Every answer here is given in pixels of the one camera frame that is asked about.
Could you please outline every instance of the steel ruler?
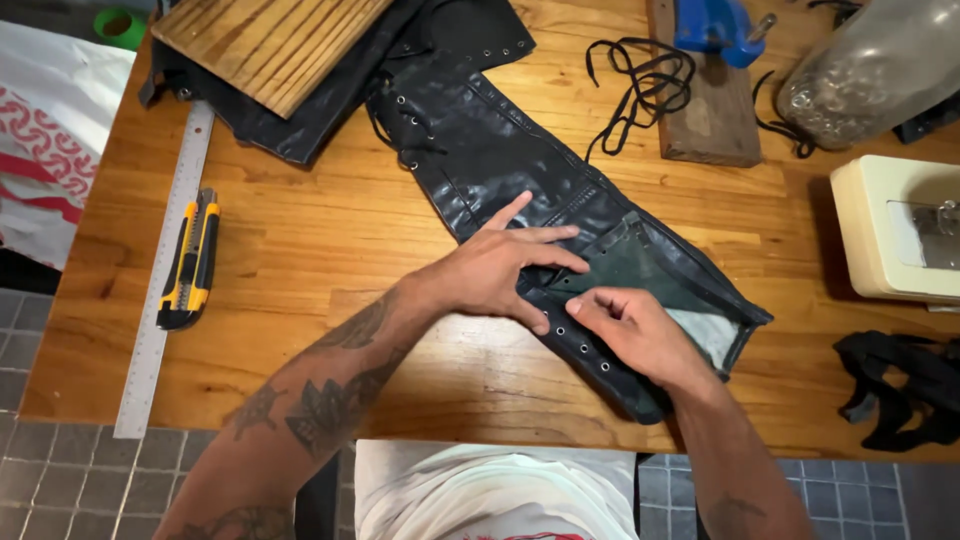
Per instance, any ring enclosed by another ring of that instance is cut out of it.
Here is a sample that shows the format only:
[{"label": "steel ruler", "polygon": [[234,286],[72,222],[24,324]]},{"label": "steel ruler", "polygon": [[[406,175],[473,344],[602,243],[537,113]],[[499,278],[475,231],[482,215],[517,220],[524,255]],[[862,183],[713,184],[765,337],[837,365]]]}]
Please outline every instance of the steel ruler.
[{"label": "steel ruler", "polygon": [[130,371],[127,372],[123,400],[113,431],[113,436],[118,439],[140,439],[147,431],[150,408],[154,403],[156,376],[160,373],[160,361],[163,360],[163,348],[167,342],[167,332],[156,327],[157,308],[163,296],[163,285],[174,263],[183,210],[196,201],[200,189],[213,116],[213,109],[206,101],[195,101],[186,118],[177,170],[170,187],[167,210],[163,214],[160,241],[156,246],[154,269],[150,273],[147,299],[140,315]]}]

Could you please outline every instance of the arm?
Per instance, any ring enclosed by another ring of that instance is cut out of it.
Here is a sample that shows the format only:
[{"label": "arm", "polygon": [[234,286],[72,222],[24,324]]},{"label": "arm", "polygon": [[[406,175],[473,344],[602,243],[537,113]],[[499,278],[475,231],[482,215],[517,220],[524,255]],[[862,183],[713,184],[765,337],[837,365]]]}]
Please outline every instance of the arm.
[{"label": "arm", "polygon": [[670,395],[713,540],[813,540],[803,503],[747,415],[650,293],[597,287],[566,305]]},{"label": "arm", "polygon": [[349,440],[390,375],[450,311],[513,317],[537,333],[546,316],[514,289],[520,269],[587,263],[547,245],[575,227],[506,231],[524,192],[447,257],[401,279],[379,300],[291,359],[210,443],[155,539],[292,540],[297,491]]}]

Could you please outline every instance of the wooden tabletop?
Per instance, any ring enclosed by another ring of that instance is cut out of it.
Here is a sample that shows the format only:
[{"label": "wooden tabletop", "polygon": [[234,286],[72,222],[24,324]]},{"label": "wooden tabletop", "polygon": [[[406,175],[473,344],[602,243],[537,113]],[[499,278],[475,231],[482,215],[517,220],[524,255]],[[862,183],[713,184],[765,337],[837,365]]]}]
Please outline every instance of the wooden tabletop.
[{"label": "wooden tabletop", "polygon": [[[487,76],[581,156],[628,81],[599,56],[600,87],[584,51],[600,38],[646,36],[637,0],[514,0],[537,41],[533,54]],[[785,76],[831,28],[833,11],[757,0],[754,18],[780,23],[753,80]],[[189,106],[136,100],[149,47],[133,67],[90,194],[20,414],[112,424],[146,295]],[[774,118],[771,88],[760,115]],[[909,454],[860,448],[874,422],[852,427],[837,408],[852,379],[830,345],[852,331],[944,338],[960,316],[859,298],[850,286],[828,175],[864,154],[960,163],[960,125],[901,146],[891,134],[845,153],[797,160],[760,132],[752,169],[660,159],[657,130],[634,129],[622,154],[592,163],[633,201],[703,249],[776,320],[756,332],[729,387],[774,454],[957,460],[960,448]],[[152,426],[219,428],[276,368],[405,273],[454,248],[453,238],[396,154],[353,115],[309,168],[238,146],[217,121],[203,184],[223,207],[207,310],[167,339]],[[675,425],[623,420],[517,323],[451,315],[384,388],[361,437],[676,452]]]}]

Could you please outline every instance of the blue hand press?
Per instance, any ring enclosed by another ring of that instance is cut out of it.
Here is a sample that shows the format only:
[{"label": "blue hand press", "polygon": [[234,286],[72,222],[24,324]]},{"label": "blue hand press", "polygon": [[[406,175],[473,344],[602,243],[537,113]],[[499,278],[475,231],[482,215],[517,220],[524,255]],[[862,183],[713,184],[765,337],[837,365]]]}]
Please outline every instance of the blue hand press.
[{"label": "blue hand press", "polygon": [[733,67],[747,67],[763,54],[764,37],[777,16],[767,13],[754,26],[736,0],[675,0],[673,44],[697,53],[719,53]]}]

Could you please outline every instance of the tattoo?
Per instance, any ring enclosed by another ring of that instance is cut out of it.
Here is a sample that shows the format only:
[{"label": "tattoo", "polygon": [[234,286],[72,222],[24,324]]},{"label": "tattoo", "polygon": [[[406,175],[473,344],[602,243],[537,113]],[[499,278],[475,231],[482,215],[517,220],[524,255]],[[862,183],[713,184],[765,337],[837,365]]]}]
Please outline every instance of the tattoo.
[{"label": "tattoo", "polygon": [[373,343],[373,335],[383,326],[387,312],[396,299],[396,289],[388,290],[376,302],[361,309],[350,317],[346,323],[326,333],[316,343],[307,347],[305,353],[313,353],[318,349],[342,347],[344,349],[361,349]]},{"label": "tattoo", "polygon": [[265,424],[267,428],[276,431],[276,422],[270,419],[270,409],[274,407],[276,398],[286,393],[286,390],[277,392],[269,382],[254,392],[233,417],[233,427],[236,430],[233,440],[239,441],[246,428],[257,424]]},{"label": "tattoo", "polygon": [[409,347],[395,348],[386,363],[358,373],[343,386],[328,379],[319,389],[308,380],[300,401],[290,407],[287,427],[315,459],[332,452],[359,424],[380,389],[409,352]]},{"label": "tattoo", "polygon": [[234,508],[204,525],[186,524],[167,540],[295,540],[293,514],[272,506]]},{"label": "tattoo", "polygon": [[750,540],[748,516],[764,519],[767,513],[742,499],[734,499],[729,492],[724,492],[723,498],[707,510],[704,523],[709,525],[710,536],[715,540]]}]

